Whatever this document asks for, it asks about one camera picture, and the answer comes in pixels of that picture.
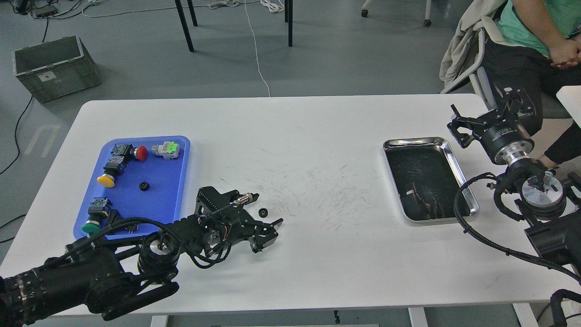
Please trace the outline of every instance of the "black table leg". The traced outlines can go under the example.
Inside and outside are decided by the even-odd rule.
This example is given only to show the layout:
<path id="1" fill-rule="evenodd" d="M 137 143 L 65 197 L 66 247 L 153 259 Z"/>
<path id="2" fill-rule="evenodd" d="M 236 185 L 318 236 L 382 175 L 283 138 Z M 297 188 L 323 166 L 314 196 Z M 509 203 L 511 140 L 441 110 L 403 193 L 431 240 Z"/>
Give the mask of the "black table leg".
<path id="1" fill-rule="evenodd" d="M 196 19 L 196 13 L 193 12 L 192 0 L 188 0 L 189 15 L 192 16 L 192 23 L 194 26 L 198 26 L 198 20 Z"/>
<path id="2" fill-rule="evenodd" d="M 289 47 L 292 47 L 292 0 L 285 0 L 287 7 L 285 7 L 285 13 L 288 11 L 288 24 L 289 24 Z"/>
<path id="3" fill-rule="evenodd" d="M 181 5 L 181 0 L 175 0 L 175 7 L 178 9 L 178 15 L 184 29 L 185 41 L 188 43 L 188 49 L 193 52 L 192 38 L 189 36 L 188 23 L 185 22 L 184 7 Z"/>

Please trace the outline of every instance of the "metal tray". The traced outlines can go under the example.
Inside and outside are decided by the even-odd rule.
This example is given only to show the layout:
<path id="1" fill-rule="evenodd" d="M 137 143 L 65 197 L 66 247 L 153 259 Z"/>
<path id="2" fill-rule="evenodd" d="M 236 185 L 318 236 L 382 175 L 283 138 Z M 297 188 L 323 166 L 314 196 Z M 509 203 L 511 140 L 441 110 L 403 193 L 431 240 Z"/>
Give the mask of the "metal tray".
<path id="1" fill-rule="evenodd" d="M 383 150 L 409 220 L 456 221 L 454 197 L 466 178 L 448 141 L 441 137 L 388 140 Z M 468 188 L 462 193 L 462 215 L 475 216 L 479 207 L 472 191 Z"/>

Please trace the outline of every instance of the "green shirt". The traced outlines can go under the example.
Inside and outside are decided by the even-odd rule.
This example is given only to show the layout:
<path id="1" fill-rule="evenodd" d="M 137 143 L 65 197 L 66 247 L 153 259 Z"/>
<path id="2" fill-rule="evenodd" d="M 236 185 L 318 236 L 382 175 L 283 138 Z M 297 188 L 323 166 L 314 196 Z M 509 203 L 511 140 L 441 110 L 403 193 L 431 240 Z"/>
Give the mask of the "green shirt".
<path id="1" fill-rule="evenodd" d="M 581 0 L 544 0 L 547 11 L 564 38 L 569 38 L 581 23 Z M 549 56 L 548 48 L 521 23 L 512 0 L 508 0 L 497 24 L 504 41 L 533 48 Z"/>

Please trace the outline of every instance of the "black pants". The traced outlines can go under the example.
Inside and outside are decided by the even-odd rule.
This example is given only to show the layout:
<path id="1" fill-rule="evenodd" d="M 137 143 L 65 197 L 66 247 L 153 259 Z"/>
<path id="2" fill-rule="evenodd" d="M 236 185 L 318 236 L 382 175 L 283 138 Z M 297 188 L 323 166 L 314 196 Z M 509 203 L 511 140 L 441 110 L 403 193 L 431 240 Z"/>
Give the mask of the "black pants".
<path id="1" fill-rule="evenodd" d="M 521 119 L 521 124 L 532 136 L 543 125 L 541 93 L 556 98 L 557 91 L 567 85 L 581 85 L 581 67 L 559 70 L 538 51 L 525 47 L 508 47 L 492 41 L 486 43 L 483 65 L 493 87 L 498 105 L 501 95 L 494 91 L 505 87 L 522 88 L 535 105 L 536 115 Z M 557 164 L 581 155 L 581 129 L 576 123 L 549 147 L 545 155 Z"/>

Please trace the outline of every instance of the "white table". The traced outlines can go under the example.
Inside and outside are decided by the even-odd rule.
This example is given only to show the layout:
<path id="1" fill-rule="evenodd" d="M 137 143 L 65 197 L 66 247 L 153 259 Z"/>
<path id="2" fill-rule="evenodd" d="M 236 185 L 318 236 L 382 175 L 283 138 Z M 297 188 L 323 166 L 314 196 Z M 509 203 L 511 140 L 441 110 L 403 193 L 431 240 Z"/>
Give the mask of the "white table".
<path id="1" fill-rule="evenodd" d="M 557 98 L 576 122 L 581 122 L 581 86 L 563 86 Z"/>
<path id="2" fill-rule="evenodd" d="M 475 95 L 92 101 L 73 123 L 1 268 L 4 277 L 61 255 L 101 147 L 125 137 L 183 135 L 192 143 L 182 216 L 196 191 L 258 192 L 251 214 L 284 218 L 278 240 L 253 254 L 244 242 L 211 269 L 182 256 L 177 294 L 146 314 L 425 307 L 546 301 L 578 290 L 559 272 L 486 247 L 457 223 L 407 222 L 382 144 L 442 136 L 467 178 L 500 173 L 478 143 L 463 150 L 446 128 L 451 104 L 486 110 Z M 500 214 L 484 182 L 472 225 L 495 242 L 534 254 L 517 223 Z M 85 306 L 63 315 L 85 315 Z"/>

